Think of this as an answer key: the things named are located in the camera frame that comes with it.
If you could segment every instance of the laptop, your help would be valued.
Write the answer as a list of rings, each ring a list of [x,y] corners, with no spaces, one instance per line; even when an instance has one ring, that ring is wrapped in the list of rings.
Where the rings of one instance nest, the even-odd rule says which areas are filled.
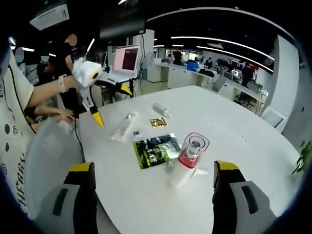
[[[139,45],[124,46],[116,49],[113,69],[110,73],[103,72],[105,78],[115,82],[126,82],[131,78],[137,77],[139,50]]]

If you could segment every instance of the white round table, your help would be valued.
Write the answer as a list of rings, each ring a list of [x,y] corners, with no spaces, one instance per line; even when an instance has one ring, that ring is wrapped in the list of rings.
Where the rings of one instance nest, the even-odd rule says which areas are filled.
[[[154,103],[172,111],[167,126],[152,128],[159,115]],[[97,195],[121,234],[211,233],[214,161],[236,164],[270,199],[279,216],[293,197],[291,173],[299,157],[295,148],[272,126],[249,110],[196,86],[166,90],[99,108],[100,128],[90,113],[80,116],[86,161],[95,163]],[[179,143],[190,132],[210,140],[200,161],[209,173],[193,177],[182,188],[168,186],[166,165],[141,170],[132,143],[109,139],[128,113],[140,116],[133,128],[146,138],[174,133]]]

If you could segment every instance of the wrist strap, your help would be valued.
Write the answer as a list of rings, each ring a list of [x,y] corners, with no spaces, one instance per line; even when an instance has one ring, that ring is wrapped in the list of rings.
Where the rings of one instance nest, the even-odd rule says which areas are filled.
[[[64,85],[64,75],[58,78],[58,86],[62,93],[67,92],[67,89],[65,88],[65,85]]]

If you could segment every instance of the air conditioner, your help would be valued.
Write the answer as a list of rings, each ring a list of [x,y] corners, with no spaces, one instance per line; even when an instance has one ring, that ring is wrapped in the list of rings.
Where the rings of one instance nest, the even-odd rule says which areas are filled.
[[[66,20],[69,20],[68,9],[67,5],[62,1],[46,6],[29,23],[41,31]]]

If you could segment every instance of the laptop screen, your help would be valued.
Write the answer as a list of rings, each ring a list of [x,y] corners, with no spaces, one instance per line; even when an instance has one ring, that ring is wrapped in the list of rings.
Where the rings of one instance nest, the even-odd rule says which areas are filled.
[[[138,50],[138,45],[116,49],[113,71],[135,72]]]

